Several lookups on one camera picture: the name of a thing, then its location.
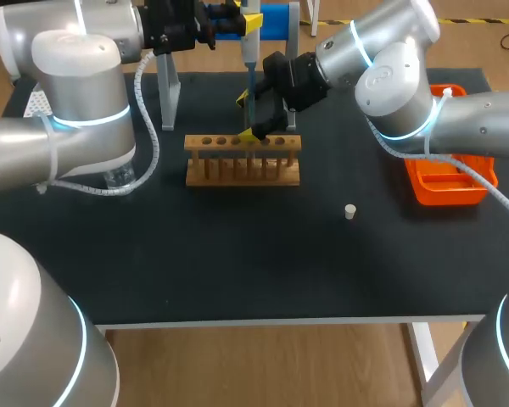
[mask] black table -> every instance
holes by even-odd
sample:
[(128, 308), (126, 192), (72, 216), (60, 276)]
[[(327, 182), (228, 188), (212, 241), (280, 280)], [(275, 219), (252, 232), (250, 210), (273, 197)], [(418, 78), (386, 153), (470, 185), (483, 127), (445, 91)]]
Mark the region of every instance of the black table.
[[(429, 78), (489, 90), (480, 70)], [(0, 232), (96, 324), (475, 319), (509, 289), (509, 213), (492, 197), (474, 208), (418, 204), (403, 162), (377, 145), (353, 92), (332, 92), (298, 115), (300, 187), (186, 188), (184, 135), (241, 131), (234, 102), (246, 77), (180, 79), (176, 129), (159, 134), (159, 167), (131, 196), (59, 188), (40, 196), (34, 187), (0, 195)], [(32, 87), (20, 81), (5, 116), (23, 114)], [(156, 76), (143, 88), (159, 126)], [(133, 98), (131, 106), (141, 174), (150, 145)], [(509, 196), (509, 160), (495, 169)], [(358, 208), (352, 221), (343, 216), (349, 203)]]

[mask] test tube rack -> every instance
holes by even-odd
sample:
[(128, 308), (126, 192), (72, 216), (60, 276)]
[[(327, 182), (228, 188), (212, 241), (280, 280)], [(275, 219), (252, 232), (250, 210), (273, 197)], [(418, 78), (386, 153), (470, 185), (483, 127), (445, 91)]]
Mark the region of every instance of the test tube rack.
[[(238, 136), (186, 135), (188, 187), (294, 187), (299, 185), (300, 136), (267, 136), (263, 141), (243, 141)], [(245, 158), (238, 153), (245, 152)], [(264, 154), (283, 155), (265, 158)], [(200, 153), (209, 155), (201, 158)]]

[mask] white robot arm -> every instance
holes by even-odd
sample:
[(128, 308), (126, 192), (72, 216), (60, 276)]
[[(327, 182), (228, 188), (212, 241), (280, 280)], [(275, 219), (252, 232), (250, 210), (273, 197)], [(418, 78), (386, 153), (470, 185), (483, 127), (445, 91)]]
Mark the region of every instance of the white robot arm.
[[(438, 39), (428, 0), (387, 1), (319, 43), (314, 53), (267, 57), (260, 89), (273, 88), (290, 109), (301, 111), (330, 88), (354, 86), (362, 112), (402, 153), (423, 153), (429, 132), (433, 153), (509, 157), (509, 92), (451, 98), (442, 106), (432, 97), (424, 56)], [(253, 134), (261, 139), (273, 130), (255, 125)]]

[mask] orange plastic container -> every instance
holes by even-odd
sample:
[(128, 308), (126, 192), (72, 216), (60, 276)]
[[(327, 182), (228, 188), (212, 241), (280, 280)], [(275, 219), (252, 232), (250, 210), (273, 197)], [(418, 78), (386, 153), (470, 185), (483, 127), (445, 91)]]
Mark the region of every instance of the orange plastic container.
[[(458, 85), (432, 85), (434, 96), (443, 96), (446, 87), (452, 88), (453, 96), (465, 96), (466, 91)], [(494, 173), (494, 159), (474, 155), (453, 154), (455, 159), (476, 170), (495, 187), (498, 179)], [(476, 205), (488, 193), (471, 176), (460, 172), (454, 165), (433, 163), (427, 159), (405, 159), (407, 173), (418, 202), (427, 206)]]

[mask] metal stand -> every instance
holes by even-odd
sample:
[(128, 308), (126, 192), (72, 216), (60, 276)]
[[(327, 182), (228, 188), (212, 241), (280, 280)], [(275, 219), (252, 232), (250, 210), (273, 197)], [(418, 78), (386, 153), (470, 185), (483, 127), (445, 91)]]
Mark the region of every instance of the metal stand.
[[(285, 49), (285, 56), (288, 59), (294, 59), (299, 55), (299, 3), (291, 2), (288, 4), (288, 40)], [(287, 110), (288, 131), (296, 130), (296, 113), (289, 112), (287, 104), (284, 104)]]
[[(288, 39), (285, 55), (294, 59), (299, 55), (299, 3), (288, 5)], [(156, 69), (159, 80), (160, 111), (162, 114), (162, 130), (173, 130), (176, 122), (177, 105), (181, 82), (177, 77), (176, 66), (171, 55), (159, 55), (156, 58)], [(296, 130), (296, 113), (287, 110), (288, 131)]]
[(176, 66), (170, 54), (156, 57), (156, 70), (159, 81), (162, 130), (173, 130), (176, 123), (181, 82), (177, 77)]
[(409, 336), (413, 345), (413, 353), (417, 365), (417, 373), (421, 383), (423, 407), (440, 407), (461, 387), (465, 395), (466, 404), (469, 397), (461, 383), (461, 350), (472, 329), (477, 322), (470, 322), (460, 335), (452, 349), (439, 364), (433, 347), (432, 336), (427, 322), (407, 324)]

